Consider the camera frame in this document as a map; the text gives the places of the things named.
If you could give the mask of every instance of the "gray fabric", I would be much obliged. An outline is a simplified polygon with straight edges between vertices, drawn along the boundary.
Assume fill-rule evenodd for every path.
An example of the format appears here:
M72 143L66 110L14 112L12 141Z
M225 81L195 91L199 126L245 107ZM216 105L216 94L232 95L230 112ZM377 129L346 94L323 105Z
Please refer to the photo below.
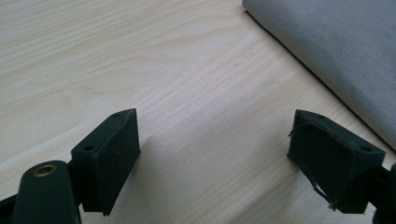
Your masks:
M244 0L243 6L396 148L395 0Z

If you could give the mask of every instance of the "wood grain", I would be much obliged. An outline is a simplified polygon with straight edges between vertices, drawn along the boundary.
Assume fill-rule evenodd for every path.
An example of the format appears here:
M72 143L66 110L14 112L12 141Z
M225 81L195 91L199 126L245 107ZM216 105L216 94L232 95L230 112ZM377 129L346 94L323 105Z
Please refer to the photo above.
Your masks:
M142 154L83 223L371 223L328 209L287 158L297 108L395 156L240 0L2 1L0 199L136 108Z

